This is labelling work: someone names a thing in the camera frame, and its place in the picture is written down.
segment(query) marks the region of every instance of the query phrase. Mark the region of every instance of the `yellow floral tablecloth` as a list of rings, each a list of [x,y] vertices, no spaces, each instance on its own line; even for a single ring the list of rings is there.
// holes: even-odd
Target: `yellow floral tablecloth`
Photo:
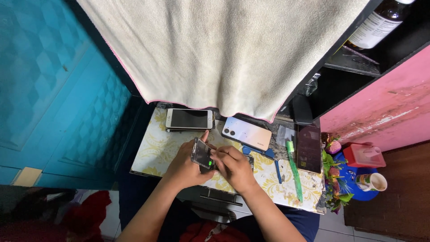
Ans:
[[[166,114],[165,109],[155,108],[133,162],[131,173],[162,177],[181,144],[203,134],[203,132],[198,131],[166,132]],[[240,143],[221,136],[224,122],[216,120],[215,126],[216,129],[209,132],[210,144],[216,147],[232,145],[241,150],[242,145]],[[325,213],[325,210],[316,208],[324,190],[322,174],[312,174],[299,170],[303,192],[303,202],[299,202],[288,160],[279,160],[280,173],[285,175],[285,181],[279,184],[273,160],[254,151],[251,152],[251,155],[254,157],[254,177],[273,202],[311,212]],[[237,194],[219,173],[202,186]]]

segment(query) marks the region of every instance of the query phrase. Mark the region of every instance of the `pink wall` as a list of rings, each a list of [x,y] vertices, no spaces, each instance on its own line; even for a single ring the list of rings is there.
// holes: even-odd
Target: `pink wall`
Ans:
[[[430,140],[430,46],[320,121],[342,144],[371,142],[382,151]]]

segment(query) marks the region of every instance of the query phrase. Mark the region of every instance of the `pink trim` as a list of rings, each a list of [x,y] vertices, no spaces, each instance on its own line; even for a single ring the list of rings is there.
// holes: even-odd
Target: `pink trim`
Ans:
[[[116,58],[118,59],[118,61],[121,63],[121,65],[123,66],[124,70],[127,72],[127,74],[129,75],[129,77],[131,78],[131,80],[132,80],[132,81],[133,81],[133,83],[135,84],[135,86],[136,86],[136,88],[137,88],[137,91],[139,91],[139,93],[140,93],[140,95],[142,96],[143,100],[144,100],[147,104],[149,104],[150,102],[170,102],[170,103],[176,103],[176,104],[184,105],[184,106],[186,106],[186,107],[188,107],[188,108],[191,108],[191,109],[205,109],[205,108],[208,108],[208,107],[211,107],[211,108],[217,108],[217,107],[215,107],[215,106],[207,106],[207,107],[203,107],[203,108],[194,108],[194,107],[190,107],[190,106],[188,106],[188,105],[186,105],[186,104],[183,104],[183,103],[180,103],[180,102],[172,102],[172,101],[168,101],[168,100],[160,100],[160,99],[155,99],[155,100],[147,101],[147,100],[143,97],[143,94],[142,94],[142,92],[140,91],[139,86],[136,84],[136,81],[134,80],[134,78],[132,77],[132,75],[130,74],[130,72],[128,71],[128,69],[126,68],[126,66],[124,65],[124,63],[122,62],[122,60],[120,59],[120,57],[117,55],[117,53],[115,52],[115,50],[113,50],[113,49],[112,49],[111,45],[106,41],[106,39],[105,39],[104,37],[103,37],[103,39],[104,39],[104,41],[106,42],[106,44],[109,46],[109,48],[111,49],[112,53],[114,53],[115,57],[116,57]],[[244,115],[247,115],[247,116],[252,117],[252,118],[255,118],[255,119],[264,120],[264,121],[268,122],[269,124],[271,124],[271,123],[273,123],[273,121],[274,121],[274,119],[275,119],[276,114],[278,113],[279,109],[281,109],[281,107],[282,107],[282,105],[284,104],[284,102],[283,102],[283,103],[281,103],[281,105],[278,107],[278,109],[276,110],[276,112],[273,114],[273,116],[272,116],[272,119],[271,119],[271,120],[267,120],[267,119],[265,119],[265,118],[257,118],[257,117],[254,117],[254,116],[252,116],[252,115],[249,115],[249,114],[246,114],[246,113],[243,113],[243,112],[236,112],[236,113],[234,113],[234,115],[235,115],[235,114],[237,114],[237,113],[240,113],[240,114],[244,114]]]

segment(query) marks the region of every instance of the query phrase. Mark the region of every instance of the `blue door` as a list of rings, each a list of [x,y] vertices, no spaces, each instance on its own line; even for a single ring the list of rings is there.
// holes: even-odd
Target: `blue door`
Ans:
[[[0,184],[109,189],[130,96],[61,0],[0,2]]]

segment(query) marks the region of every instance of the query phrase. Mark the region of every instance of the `green brush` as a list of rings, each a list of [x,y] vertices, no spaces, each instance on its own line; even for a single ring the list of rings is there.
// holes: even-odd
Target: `green brush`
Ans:
[[[303,202],[303,194],[301,191],[300,177],[298,175],[297,167],[296,167],[294,160],[293,160],[294,144],[292,141],[287,141],[285,143],[285,147],[287,147],[288,159],[290,160],[290,166],[291,166],[291,170],[293,172],[294,182],[296,185],[297,198],[299,199],[300,202]]]

